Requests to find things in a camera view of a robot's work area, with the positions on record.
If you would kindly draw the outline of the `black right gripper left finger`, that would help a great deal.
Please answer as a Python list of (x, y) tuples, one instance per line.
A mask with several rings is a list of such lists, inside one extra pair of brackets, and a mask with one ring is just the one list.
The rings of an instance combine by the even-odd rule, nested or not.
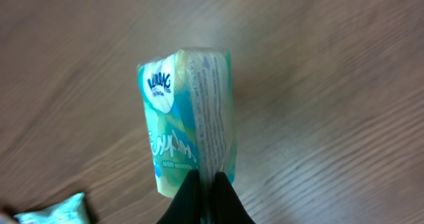
[(201, 190), (199, 172), (187, 173), (165, 214), (157, 224), (200, 224)]

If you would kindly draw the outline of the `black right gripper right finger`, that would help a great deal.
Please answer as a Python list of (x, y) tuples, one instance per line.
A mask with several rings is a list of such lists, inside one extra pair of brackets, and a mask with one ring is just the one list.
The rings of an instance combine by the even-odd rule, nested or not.
[(215, 175), (211, 210), (215, 224), (254, 224), (224, 172)]

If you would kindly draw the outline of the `teal tissue pack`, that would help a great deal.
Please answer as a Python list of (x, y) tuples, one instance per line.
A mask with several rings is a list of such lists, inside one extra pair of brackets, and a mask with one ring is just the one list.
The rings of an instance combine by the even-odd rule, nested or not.
[(84, 197), (84, 193), (77, 193), (40, 211), (19, 213), (14, 218), (20, 224), (91, 224)]

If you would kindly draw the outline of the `small teal white pack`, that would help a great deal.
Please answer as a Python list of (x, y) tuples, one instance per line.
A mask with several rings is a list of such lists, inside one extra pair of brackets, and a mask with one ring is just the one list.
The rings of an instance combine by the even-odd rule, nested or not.
[(137, 75), (158, 192), (173, 198), (191, 170), (199, 172), (205, 188), (218, 172), (233, 181), (237, 142), (230, 53), (181, 49), (139, 65)]

